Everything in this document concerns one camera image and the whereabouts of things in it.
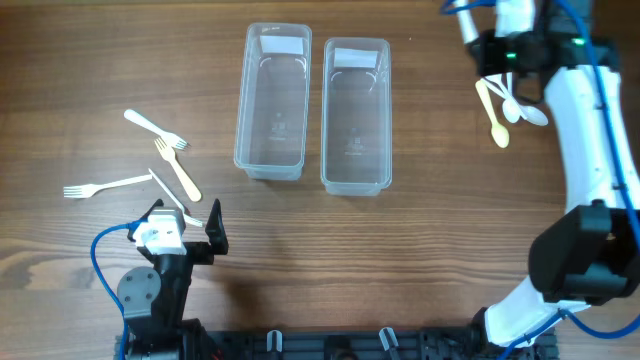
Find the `plastic spoon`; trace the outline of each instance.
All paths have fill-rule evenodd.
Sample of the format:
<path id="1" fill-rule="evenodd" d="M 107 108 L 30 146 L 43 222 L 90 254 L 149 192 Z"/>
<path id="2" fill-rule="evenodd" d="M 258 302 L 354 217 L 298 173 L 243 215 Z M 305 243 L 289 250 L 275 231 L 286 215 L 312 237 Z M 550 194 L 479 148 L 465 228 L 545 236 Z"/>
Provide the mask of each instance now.
<path id="1" fill-rule="evenodd" d="M 496 94 L 500 95 L 501 98 L 503 98 L 505 100 L 507 99 L 507 95 L 504 94 L 502 91 L 500 91 L 498 88 L 496 88 L 487 79 L 481 79 L 481 80 L 484 82 L 484 84 L 489 89 L 491 89 L 491 91 L 493 91 Z M 532 123 L 533 125 L 538 125 L 538 126 L 549 125 L 549 119 L 547 118 L 547 115 L 545 115 L 542 111 L 540 111 L 536 107 L 533 107 L 533 106 L 521 106 L 521 105 L 519 105 L 517 103 L 517 101 L 515 102 L 515 104 L 520 108 L 520 110 L 522 111 L 522 113 L 524 115 L 523 118 L 525 120 L 527 120 L 528 122 Z"/>
<path id="2" fill-rule="evenodd" d="M 511 92 L 502 83 L 502 74 L 489 75 L 487 76 L 487 80 L 496 83 L 504 95 L 502 96 L 504 98 L 504 102 L 502 103 L 502 113 L 507 121 L 515 124 L 518 122 L 518 119 L 520 119 L 520 116 L 525 120 L 528 120 L 527 115 L 522 111 L 522 109 L 520 109 L 516 99 L 511 96 Z"/>
<path id="3" fill-rule="evenodd" d="M 476 82 L 476 90 L 478 91 L 480 100 L 482 100 L 482 105 L 484 105 L 484 109 L 487 111 L 489 119 L 491 120 L 491 136 L 493 137 L 493 141 L 495 141 L 499 147 L 504 149 L 509 146 L 509 131 L 507 131 L 507 128 L 498 122 L 496 114 L 493 111 L 493 106 L 491 105 L 489 89 L 487 89 L 487 86 L 484 84 L 482 79 Z"/>

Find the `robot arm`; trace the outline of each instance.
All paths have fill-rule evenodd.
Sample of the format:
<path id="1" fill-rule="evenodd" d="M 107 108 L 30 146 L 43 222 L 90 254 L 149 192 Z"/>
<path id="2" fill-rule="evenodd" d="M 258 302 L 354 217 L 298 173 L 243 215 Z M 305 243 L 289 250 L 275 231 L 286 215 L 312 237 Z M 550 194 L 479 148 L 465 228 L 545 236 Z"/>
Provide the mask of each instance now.
<path id="1" fill-rule="evenodd" d="M 129 339 L 121 340 L 126 358 L 220 359 L 218 345 L 200 321 L 182 319 L 193 266 L 212 265 L 215 255 L 229 250 L 220 201 L 215 200 L 205 227 L 208 242 L 183 242 L 182 211 L 163 207 L 161 200 L 140 220 L 128 237 L 153 268 L 132 269 L 118 284 L 123 317 L 131 330 Z"/>
<path id="2" fill-rule="evenodd" d="M 591 1 L 574 0 L 583 18 Z M 456 5 L 466 5 L 458 0 Z M 478 74 L 539 74 L 556 120 L 567 185 L 566 215 L 531 248 L 528 276 L 503 301 L 481 310 L 488 343 L 507 347 L 559 310 L 578 312 L 629 296 L 640 279 L 639 249 L 617 188 L 611 145 L 584 39 L 549 1 L 534 24 L 533 0 L 498 0 L 496 30 L 477 34 L 469 11 L 457 13 Z M 617 153 L 634 209 L 640 183 L 620 111 L 620 75 L 608 41 L 596 42 Z"/>

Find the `wood grain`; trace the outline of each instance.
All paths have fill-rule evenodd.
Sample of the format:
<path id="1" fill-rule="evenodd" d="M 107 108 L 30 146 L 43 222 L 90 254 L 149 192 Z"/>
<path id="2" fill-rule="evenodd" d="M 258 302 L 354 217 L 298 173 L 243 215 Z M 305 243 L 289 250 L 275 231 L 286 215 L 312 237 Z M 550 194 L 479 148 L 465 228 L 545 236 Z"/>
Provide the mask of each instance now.
<path id="1" fill-rule="evenodd" d="M 111 358 L 121 320 L 89 244 L 166 196 L 152 182 L 80 201 L 61 188 L 148 167 L 196 218 L 222 201 L 230 254 L 195 270 L 186 314 L 210 330 L 462 325 L 501 300 L 526 276 L 531 241 L 563 213 L 555 129 L 520 122 L 509 126 L 509 148 L 492 143 L 457 24 L 437 8 L 317 0 L 1 9 L 0 359 Z M 607 1 L 596 11 L 597 31 L 627 65 L 622 102 L 636 158 L 638 10 Z M 479 13 L 490 26 L 490 11 Z M 233 164 L 245 33 L 257 21 L 313 30 L 307 154 L 295 183 L 252 181 Z M 332 197 L 320 182 L 321 64 L 336 36 L 391 44 L 393 183 L 376 198 Z M 153 135 L 123 119 L 127 108 L 193 145 L 179 156 L 203 201 L 186 201 Z M 123 233 L 98 253 L 112 286 L 146 265 Z M 614 329 L 638 308 L 635 295 L 582 318 Z M 559 328 L 563 359 L 640 357 L 637 334 L 606 343 Z"/>

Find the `white plastic cutlery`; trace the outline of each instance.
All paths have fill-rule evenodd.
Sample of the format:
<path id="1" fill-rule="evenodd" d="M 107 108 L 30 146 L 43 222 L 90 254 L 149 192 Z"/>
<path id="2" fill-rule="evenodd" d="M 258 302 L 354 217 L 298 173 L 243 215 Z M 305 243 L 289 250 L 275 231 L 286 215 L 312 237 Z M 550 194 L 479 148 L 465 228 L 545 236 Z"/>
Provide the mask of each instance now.
<path id="1" fill-rule="evenodd" d="M 487 111 L 489 119 L 491 120 L 491 136 L 493 137 L 493 141 L 495 141 L 499 147 L 504 149 L 509 146 L 509 131 L 507 131 L 507 128 L 498 122 L 496 113 L 493 111 L 493 106 L 491 105 L 489 90 L 487 89 L 483 79 L 476 82 L 476 90 L 478 91 L 480 100 L 482 100 L 482 105 L 484 105 L 484 109 Z"/>
<path id="2" fill-rule="evenodd" d="M 153 176 L 154 179 L 156 179 L 156 181 L 158 182 L 158 185 L 160 185 L 160 187 L 164 190 L 164 192 L 166 192 L 167 195 L 169 195 L 171 200 L 173 200 L 173 202 L 176 203 L 176 205 L 178 205 L 180 210 L 182 210 L 182 216 L 184 217 L 184 221 L 185 222 L 187 222 L 187 223 L 189 223 L 191 225 L 198 226 L 198 227 L 203 227 L 204 226 L 202 221 L 194 219 L 191 216 L 187 215 L 187 210 L 184 207 L 184 205 L 182 205 L 180 200 L 178 200 L 178 198 L 175 195 L 173 195 L 171 190 L 169 190 L 169 187 L 167 187 L 167 185 L 165 185 L 165 183 L 162 180 L 160 180 L 158 175 L 156 175 L 156 173 L 154 173 L 153 170 L 149 169 L 149 173 Z"/>
<path id="3" fill-rule="evenodd" d="M 200 199 L 202 199 L 202 193 L 198 190 L 198 187 L 193 180 L 191 180 L 189 175 L 187 175 L 182 166 L 180 166 L 178 160 L 176 160 L 176 152 L 170 146 L 167 146 L 167 144 L 160 138 L 155 140 L 155 144 L 160 155 L 162 155 L 162 158 L 171 164 L 173 171 L 178 175 L 178 179 L 180 179 L 180 182 L 184 187 L 184 191 L 189 195 L 189 199 L 193 202 L 200 201 Z"/>
<path id="4" fill-rule="evenodd" d="M 527 120 L 527 115 L 520 107 L 520 104 L 516 101 L 516 99 L 511 95 L 511 92 L 502 84 L 502 74 L 490 75 L 486 77 L 487 80 L 493 81 L 494 83 L 500 86 L 500 90 L 504 95 L 504 102 L 502 103 L 502 113 L 504 117 L 512 124 L 515 124 L 520 116 L 522 116 L 525 120 Z"/>
<path id="5" fill-rule="evenodd" d="M 174 147 L 178 150 L 184 150 L 184 148 L 189 146 L 189 143 L 183 140 L 180 136 L 162 130 L 156 124 L 152 123 L 144 116 L 138 114 L 135 110 L 126 110 L 124 112 L 124 117 L 132 123 L 140 125 L 143 128 L 158 134 L 171 147 Z"/>
<path id="6" fill-rule="evenodd" d="M 507 99 L 508 95 L 505 95 L 500 89 L 498 89 L 495 85 L 493 85 L 490 81 L 488 81 L 487 79 L 482 79 L 482 81 L 484 82 L 484 84 L 494 93 L 498 94 L 501 98 L 503 99 Z M 522 106 L 520 104 L 517 103 L 516 101 L 516 105 L 518 107 L 520 107 L 520 110 L 522 111 L 522 113 L 525 115 L 523 116 L 523 118 L 525 120 L 527 120 L 528 122 L 532 123 L 533 125 L 538 125 L 538 126 L 546 126 L 549 125 L 549 119 L 547 118 L 547 115 L 545 115 L 542 111 L 540 111 L 540 109 L 534 107 L 534 106 Z"/>
<path id="7" fill-rule="evenodd" d="M 513 73 L 512 72 L 508 72 L 507 73 L 507 90 L 509 91 L 509 94 L 513 95 Z"/>
<path id="8" fill-rule="evenodd" d="M 100 190 L 114 188 L 118 186 L 137 184 L 139 182 L 151 180 L 151 175 L 136 176 L 129 179 L 110 182 L 108 184 L 96 185 L 87 184 L 79 186 L 66 186 L 64 190 L 64 197 L 73 199 L 86 199 L 92 197 Z"/>

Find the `clear plastic container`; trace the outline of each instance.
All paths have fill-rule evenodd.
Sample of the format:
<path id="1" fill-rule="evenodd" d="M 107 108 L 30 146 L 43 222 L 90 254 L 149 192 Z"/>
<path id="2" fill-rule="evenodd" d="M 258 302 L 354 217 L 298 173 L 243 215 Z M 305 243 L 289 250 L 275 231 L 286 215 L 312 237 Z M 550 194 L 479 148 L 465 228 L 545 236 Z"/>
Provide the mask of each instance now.
<path id="1" fill-rule="evenodd" d="M 304 165 L 311 29 L 249 26 L 234 161 L 249 177 L 297 180 Z"/>
<path id="2" fill-rule="evenodd" d="M 322 91 L 322 182 L 333 195 L 378 195 L 392 172 L 389 43 L 329 39 Z"/>

